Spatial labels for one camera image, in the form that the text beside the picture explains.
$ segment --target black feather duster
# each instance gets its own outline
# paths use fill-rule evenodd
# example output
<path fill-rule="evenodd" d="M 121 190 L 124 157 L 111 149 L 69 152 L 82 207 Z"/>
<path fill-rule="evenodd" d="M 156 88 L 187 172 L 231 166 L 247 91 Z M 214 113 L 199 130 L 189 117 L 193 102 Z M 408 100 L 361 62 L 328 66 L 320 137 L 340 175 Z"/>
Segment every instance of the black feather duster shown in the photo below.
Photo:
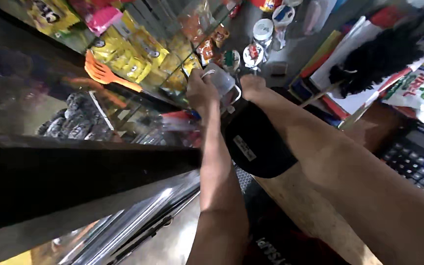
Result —
<path fill-rule="evenodd" d="M 330 81 L 340 84 L 341 95 L 372 89 L 384 78 L 402 71 L 424 56 L 417 44 L 424 35 L 424 14 L 396 28 L 386 29 L 352 51 L 345 62 L 330 70 Z"/>

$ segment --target red cloth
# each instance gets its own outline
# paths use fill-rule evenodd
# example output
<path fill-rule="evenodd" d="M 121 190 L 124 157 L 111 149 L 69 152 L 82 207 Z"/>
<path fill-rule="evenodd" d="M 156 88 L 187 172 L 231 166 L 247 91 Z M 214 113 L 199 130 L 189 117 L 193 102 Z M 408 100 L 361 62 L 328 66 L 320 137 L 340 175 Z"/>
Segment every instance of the red cloth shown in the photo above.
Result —
<path fill-rule="evenodd" d="M 244 265 L 349 264 L 320 239 L 310 238 L 293 228 L 295 225 L 285 214 L 271 215 L 253 228 Z"/>

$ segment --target sticker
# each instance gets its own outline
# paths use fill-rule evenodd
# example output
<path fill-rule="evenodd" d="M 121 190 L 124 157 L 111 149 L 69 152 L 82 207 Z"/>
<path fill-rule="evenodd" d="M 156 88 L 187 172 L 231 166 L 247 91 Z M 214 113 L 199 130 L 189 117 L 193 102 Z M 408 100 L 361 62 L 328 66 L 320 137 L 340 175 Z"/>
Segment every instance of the sticker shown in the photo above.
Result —
<path fill-rule="evenodd" d="M 94 42 L 94 47 L 97 47 L 97 48 L 102 48 L 102 47 L 104 47 L 106 45 L 106 42 L 105 41 L 103 41 L 103 40 L 97 40 L 96 42 Z"/>
<path fill-rule="evenodd" d="M 243 141 L 243 139 L 237 135 L 233 138 L 233 142 L 235 142 L 240 149 L 240 151 L 244 154 L 244 156 L 248 159 L 248 161 L 252 161 L 256 158 L 256 155 L 251 151 L 248 145 Z"/>

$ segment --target calculator keypad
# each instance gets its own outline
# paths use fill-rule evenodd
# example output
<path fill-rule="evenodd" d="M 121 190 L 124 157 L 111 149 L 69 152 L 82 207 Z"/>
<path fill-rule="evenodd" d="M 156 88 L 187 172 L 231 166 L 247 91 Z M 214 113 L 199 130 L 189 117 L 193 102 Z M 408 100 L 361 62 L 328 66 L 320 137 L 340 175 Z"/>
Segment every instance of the calculator keypad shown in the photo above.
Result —
<path fill-rule="evenodd" d="M 424 188 L 424 157 L 416 151 L 395 143 L 382 155 L 382 160 L 418 188 Z"/>

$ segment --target calculator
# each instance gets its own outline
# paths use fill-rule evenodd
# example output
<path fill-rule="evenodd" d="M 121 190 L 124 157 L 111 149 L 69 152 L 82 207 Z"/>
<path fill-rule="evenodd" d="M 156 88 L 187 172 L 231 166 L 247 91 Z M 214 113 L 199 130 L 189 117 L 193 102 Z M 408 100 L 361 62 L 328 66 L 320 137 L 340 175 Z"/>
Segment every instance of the calculator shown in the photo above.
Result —
<path fill-rule="evenodd" d="M 424 188 L 424 124 L 401 130 L 377 156 L 416 187 Z"/>

